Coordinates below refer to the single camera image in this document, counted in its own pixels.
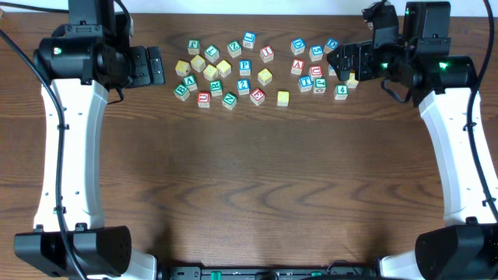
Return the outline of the red A block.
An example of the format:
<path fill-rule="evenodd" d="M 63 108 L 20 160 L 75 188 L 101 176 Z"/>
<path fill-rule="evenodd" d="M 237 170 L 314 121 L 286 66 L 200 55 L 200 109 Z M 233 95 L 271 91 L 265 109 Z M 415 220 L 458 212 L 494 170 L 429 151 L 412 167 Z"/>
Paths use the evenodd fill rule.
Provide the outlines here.
<path fill-rule="evenodd" d="M 304 68 L 304 61 L 301 59 L 293 59 L 293 63 L 291 65 L 291 73 L 293 75 L 301 75 Z"/>

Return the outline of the red I block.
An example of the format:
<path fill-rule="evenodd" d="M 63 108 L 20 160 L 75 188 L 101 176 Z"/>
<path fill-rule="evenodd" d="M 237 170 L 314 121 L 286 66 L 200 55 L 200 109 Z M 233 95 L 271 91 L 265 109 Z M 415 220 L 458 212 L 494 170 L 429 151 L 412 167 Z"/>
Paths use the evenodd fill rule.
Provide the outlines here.
<path fill-rule="evenodd" d="M 264 63 L 272 61 L 274 56 L 275 52 L 270 45 L 261 48 L 260 57 Z"/>

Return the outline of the blue 2 block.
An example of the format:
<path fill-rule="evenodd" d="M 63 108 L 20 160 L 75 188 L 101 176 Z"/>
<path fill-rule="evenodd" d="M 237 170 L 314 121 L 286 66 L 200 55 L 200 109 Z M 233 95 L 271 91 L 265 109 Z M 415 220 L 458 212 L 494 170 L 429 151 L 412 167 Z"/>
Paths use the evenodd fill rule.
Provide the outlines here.
<path fill-rule="evenodd" d="M 247 95 L 250 92 L 250 88 L 248 79 L 239 79 L 237 81 L 237 91 L 239 95 Z"/>

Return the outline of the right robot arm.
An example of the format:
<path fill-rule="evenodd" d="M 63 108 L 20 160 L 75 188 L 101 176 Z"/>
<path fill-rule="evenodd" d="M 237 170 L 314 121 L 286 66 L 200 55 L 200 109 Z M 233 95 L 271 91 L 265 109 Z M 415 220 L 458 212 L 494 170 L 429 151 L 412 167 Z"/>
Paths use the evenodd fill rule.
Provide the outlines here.
<path fill-rule="evenodd" d="M 371 40 L 328 54 L 339 80 L 380 79 L 406 87 L 433 144 L 444 198 L 444 226 L 415 247 L 382 257 L 377 272 L 396 279 L 497 277 L 497 175 L 480 117 L 483 71 L 452 55 L 449 2 L 408 2 L 403 17 L 378 1 L 363 10 Z"/>

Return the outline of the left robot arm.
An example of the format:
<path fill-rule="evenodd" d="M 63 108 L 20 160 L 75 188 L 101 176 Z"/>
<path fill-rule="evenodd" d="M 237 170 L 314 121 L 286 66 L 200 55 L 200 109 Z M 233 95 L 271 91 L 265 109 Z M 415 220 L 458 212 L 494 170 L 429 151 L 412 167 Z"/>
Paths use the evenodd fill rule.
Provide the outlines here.
<path fill-rule="evenodd" d="M 53 278 L 165 279 L 128 227 L 106 226 L 100 199 L 109 93 L 164 84 L 160 49 L 130 44 L 133 22 L 120 1 L 71 1 L 68 16 L 26 60 L 42 85 L 46 145 L 33 229 L 15 236 L 16 256 Z"/>

